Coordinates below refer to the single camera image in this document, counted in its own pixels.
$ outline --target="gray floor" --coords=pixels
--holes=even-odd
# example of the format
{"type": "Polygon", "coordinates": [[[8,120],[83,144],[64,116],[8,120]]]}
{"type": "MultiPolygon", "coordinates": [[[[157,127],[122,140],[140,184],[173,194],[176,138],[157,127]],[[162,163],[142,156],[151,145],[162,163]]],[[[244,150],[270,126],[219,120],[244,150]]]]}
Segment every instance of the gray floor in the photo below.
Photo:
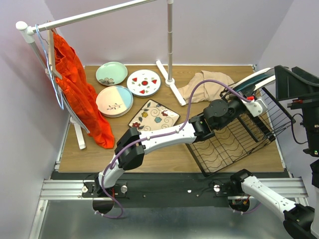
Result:
{"type": "Polygon", "coordinates": [[[119,220],[94,215],[90,201],[50,202],[40,238],[291,239],[263,206],[243,216],[214,207],[138,208],[127,209],[125,215],[119,220]]]}

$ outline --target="orange fabric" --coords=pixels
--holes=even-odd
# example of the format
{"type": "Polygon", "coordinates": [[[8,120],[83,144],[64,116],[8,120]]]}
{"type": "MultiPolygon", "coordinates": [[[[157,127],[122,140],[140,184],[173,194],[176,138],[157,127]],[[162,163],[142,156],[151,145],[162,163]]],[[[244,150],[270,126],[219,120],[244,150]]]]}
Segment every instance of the orange fabric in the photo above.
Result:
{"type": "Polygon", "coordinates": [[[89,136],[103,148],[113,148],[114,136],[110,124],[101,115],[95,103],[97,94],[86,82],[84,68],[75,51],[58,34],[53,33],[56,70],[62,79],[56,78],[71,108],[89,129],[89,136]]]}

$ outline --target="black wire dish rack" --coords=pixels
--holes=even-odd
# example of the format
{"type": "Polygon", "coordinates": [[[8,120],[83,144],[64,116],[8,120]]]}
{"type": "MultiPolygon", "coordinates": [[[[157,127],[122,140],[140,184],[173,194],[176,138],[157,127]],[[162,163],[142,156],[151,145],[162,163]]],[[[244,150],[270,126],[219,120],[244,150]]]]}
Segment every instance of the black wire dish rack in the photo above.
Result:
{"type": "Polygon", "coordinates": [[[266,88],[260,89],[256,95],[266,102],[268,109],[265,113],[258,117],[242,114],[222,130],[215,131],[215,137],[186,145],[204,176],[210,176],[267,146],[296,122],[266,88]]]}

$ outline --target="wooden table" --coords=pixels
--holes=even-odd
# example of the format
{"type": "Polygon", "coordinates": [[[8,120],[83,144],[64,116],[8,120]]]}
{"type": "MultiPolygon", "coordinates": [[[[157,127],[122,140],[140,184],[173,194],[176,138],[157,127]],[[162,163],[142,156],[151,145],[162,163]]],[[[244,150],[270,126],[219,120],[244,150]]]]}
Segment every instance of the wooden table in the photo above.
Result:
{"type": "MultiPolygon", "coordinates": [[[[98,66],[86,66],[85,72],[87,82],[92,84],[96,92],[99,93],[104,89],[104,86],[99,84],[95,78],[97,69],[98,66]]],[[[107,118],[116,141],[129,128],[128,122],[148,99],[153,99],[180,114],[180,119],[177,124],[185,120],[187,107],[182,107],[178,104],[170,88],[164,85],[164,78],[156,65],[127,66],[127,69],[128,75],[140,69],[153,70],[161,76],[162,86],[159,91],[150,98],[134,97],[132,108],[124,116],[119,118],[107,118]]],[[[173,77],[176,80],[176,86],[178,88],[185,86],[195,73],[201,70],[225,73],[230,76],[234,82],[253,73],[251,66],[173,66],[173,77]]],[[[126,80],[121,85],[126,87],[126,80]]],[[[201,113],[208,104],[209,102],[192,104],[190,116],[201,113]]],[[[86,148],[80,150],[74,127],[70,126],[61,157],[59,172],[98,172],[102,171],[112,159],[114,154],[113,149],[103,149],[99,147],[84,130],[83,132],[86,148]]],[[[276,143],[272,142],[267,147],[223,169],[222,172],[236,172],[243,168],[252,172],[282,172],[283,167],[276,143]]],[[[200,170],[186,146],[180,144],[163,148],[146,155],[142,166],[130,172],[200,172],[200,170]]]]}

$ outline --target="clothing rack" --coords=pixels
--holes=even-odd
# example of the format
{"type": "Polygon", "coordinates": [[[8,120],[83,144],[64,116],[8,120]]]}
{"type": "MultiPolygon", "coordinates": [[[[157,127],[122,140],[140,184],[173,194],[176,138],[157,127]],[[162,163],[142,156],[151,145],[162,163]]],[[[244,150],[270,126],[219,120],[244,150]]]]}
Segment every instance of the clothing rack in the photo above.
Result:
{"type": "MultiPolygon", "coordinates": [[[[78,21],[90,19],[93,17],[97,17],[97,16],[101,16],[101,15],[110,13],[110,12],[126,9],[126,8],[129,8],[132,6],[137,6],[137,5],[141,5],[141,4],[152,2],[152,1],[156,1],[156,0],[133,0],[133,1],[125,2],[122,4],[115,5],[115,6],[110,6],[110,7],[102,8],[99,10],[90,11],[87,13],[82,13],[82,14],[67,17],[67,18],[64,18],[61,20],[51,21],[51,22],[47,22],[47,23],[38,25],[37,29],[39,32],[42,32],[42,31],[48,32],[49,67],[50,67],[50,70],[51,70],[53,76],[62,79],[62,76],[55,69],[54,43],[53,43],[53,34],[52,34],[51,30],[53,30],[57,27],[69,25],[69,24],[72,24],[72,23],[75,23],[78,21]]],[[[181,94],[179,93],[177,87],[175,86],[174,78],[172,78],[172,40],[173,40],[173,38],[172,38],[172,5],[173,5],[173,0],[166,0],[166,1],[167,1],[167,31],[168,31],[168,36],[167,36],[168,73],[159,60],[156,62],[156,65],[158,66],[159,70],[161,71],[161,73],[163,74],[163,76],[165,78],[165,85],[172,89],[179,104],[181,106],[184,106],[184,105],[186,105],[186,102],[183,99],[183,97],[181,96],[181,94]]],[[[50,77],[48,74],[46,61],[44,60],[43,55],[41,54],[39,48],[37,47],[37,45],[34,41],[33,35],[36,34],[36,31],[37,31],[36,27],[35,26],[28,26],[27,23],[25,23],[23,21],[18,21],[15,26],[22,34],[26,43],[28,43],[31,46],[31,48],[35,52],[36,56],[38,57],[42,67],[44,68],[46,74],[48,75],[48,77],[50,77]]],[[[58,85],[56,84],[55,81],[53,82],[53,84],[54,84],[54,88],[56,89],[56,91],[62,94],[64,105],[71,115],[70,121],[74,124],[75,130],[76,130],[76,135],[77,135],[79,147],[80,147],[80,149],[83,149],[83,148],[85,148],[85,142],[83,139],[81,127],[84,128],[87,131],[87,133],[89,133],[89,130],[84,125],[84,123],[77,117],[77,115],[74,113],[74,111],[71,109],[68,101],[66,100],[65,95],[61,92],[61,89],[58,87],[58,85]]]]}

